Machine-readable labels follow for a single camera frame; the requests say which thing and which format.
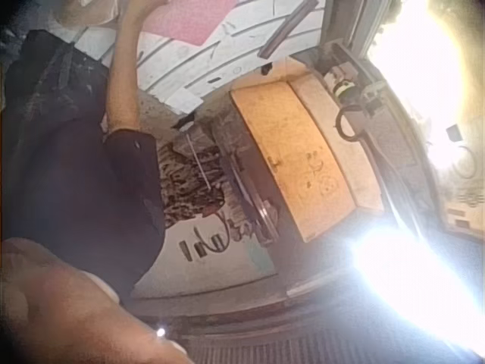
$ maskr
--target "person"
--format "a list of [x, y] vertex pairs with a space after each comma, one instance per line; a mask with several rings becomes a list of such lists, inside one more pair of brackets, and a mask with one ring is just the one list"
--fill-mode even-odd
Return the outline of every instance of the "person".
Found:
[[52, 47], [61, 57], [45, 62], [24, 54], [8, 71], [2, 330], [27, 362], [190, 362], [118, 304], [164, 243], [155, 139], [140, 131], [136, 74], [143, 22], [163, 4], [132, 0], [121, 15], [106, 138], [102, 82], [70, 69], [69, 45]]

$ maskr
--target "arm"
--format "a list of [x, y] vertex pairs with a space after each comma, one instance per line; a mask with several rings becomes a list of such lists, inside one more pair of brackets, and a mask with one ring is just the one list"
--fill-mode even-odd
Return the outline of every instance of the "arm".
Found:
[[130, 0], [120, 19], [106, 105], [110, 133], [120, 129], [139, 130], [138, 38], [145, 19], [166, 3], [167, 0]]

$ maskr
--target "dark sleeve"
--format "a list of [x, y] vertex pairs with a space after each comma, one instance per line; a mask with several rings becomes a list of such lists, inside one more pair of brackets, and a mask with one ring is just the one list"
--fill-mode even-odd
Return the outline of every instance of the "dark sleeve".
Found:
[[118, 130], [108, 136], [105, 149], [126, 191], [142, 201], [157, 229], [164, 231], [155, 138], [135, 130]]

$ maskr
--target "pink paper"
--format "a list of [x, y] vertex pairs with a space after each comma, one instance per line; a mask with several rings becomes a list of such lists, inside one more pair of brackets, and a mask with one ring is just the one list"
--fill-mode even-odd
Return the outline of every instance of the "pink paper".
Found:
[[201, 46], [236, 5], [236, 0], [172, 0], [145, 22], [144, 31]]

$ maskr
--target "wooden board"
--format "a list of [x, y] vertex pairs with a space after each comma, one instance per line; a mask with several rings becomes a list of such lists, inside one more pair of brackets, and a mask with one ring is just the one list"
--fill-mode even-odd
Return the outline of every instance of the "wooden board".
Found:
[[[382, 212], [379, 183], [364, 149], [360, 143], [350, 143], [342, 139], [334, 127], [339, 113], [337, 104], [313, 74], [290, 81], [289, 84], [325, 136], [349, 183], [357, 206]], [[344, 131], [352, 135], [349, 124], [345, 120], [342, 124]]]
[[355, 209], [329, 146], [288, 83], [231, 94], [305, 242]]

